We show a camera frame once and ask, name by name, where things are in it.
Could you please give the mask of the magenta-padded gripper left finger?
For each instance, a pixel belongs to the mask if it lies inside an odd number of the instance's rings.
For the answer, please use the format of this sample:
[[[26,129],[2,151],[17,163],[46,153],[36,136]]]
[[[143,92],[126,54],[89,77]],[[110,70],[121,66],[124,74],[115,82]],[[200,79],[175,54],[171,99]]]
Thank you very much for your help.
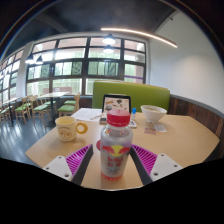
[[[44,167],[44,170],[81,185],[92,156],[93,145],[89,144],[66,157],[61,155],[55,157]]]

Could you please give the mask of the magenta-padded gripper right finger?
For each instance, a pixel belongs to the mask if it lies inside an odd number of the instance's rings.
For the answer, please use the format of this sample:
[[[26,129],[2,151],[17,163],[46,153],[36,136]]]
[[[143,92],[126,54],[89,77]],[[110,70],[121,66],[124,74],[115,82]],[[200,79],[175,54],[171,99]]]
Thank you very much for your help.
[[[144,185],[182,169],[181,165],[165,153],[156,155],[137,145],[132,145],[130,155]]]

